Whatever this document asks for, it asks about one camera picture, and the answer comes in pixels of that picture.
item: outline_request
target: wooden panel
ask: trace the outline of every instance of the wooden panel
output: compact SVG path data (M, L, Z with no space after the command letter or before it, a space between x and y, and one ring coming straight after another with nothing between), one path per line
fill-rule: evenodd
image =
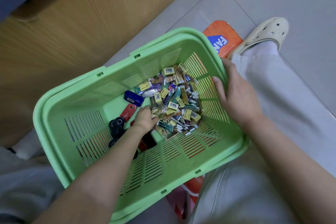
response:
M0 145L32 127L37 100L95 69L173 0L56 0L36 20L0 24Z

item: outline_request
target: person's left hand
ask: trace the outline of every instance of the person's left hand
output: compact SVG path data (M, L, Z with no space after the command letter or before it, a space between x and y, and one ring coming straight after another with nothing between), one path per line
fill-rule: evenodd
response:
M151 108L149 105L146 105L145 107L140 107L132 127L136 127L139 131L142 131L142 133L145 134L154 127L158 120L159 117L152 119Z

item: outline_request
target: sock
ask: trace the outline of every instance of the sock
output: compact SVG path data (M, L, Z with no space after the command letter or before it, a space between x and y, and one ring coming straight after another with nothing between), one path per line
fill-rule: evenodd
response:
M273 41L263 41L253 45L251 48L245 50L242 56L251 57L256 54L279 55L277 44Z

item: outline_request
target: blue logo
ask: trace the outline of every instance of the blue logo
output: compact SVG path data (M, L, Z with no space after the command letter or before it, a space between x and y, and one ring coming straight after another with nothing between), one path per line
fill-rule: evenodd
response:
M208 36L208 39L217 53L219 53L219 50L228 43L228 41L221 35Z

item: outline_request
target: green plastic basket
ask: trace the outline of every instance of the green plastic basket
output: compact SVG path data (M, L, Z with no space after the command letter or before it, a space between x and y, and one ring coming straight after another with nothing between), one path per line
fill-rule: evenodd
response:
M162 68L180 62L199 82L202 122L189 136L181 133L169 141L160 141L156 135L157 146L132 161L111 218L113 223L127 222L172 189L237 158L247 149L249 141L221 108L211 80L217 76L226 82L216 51L201 32L179 28L117 64L53 88L35 106L37 134L58 178L67 187L108 150L108 123L128 104L123 99L124 91L133 90Z

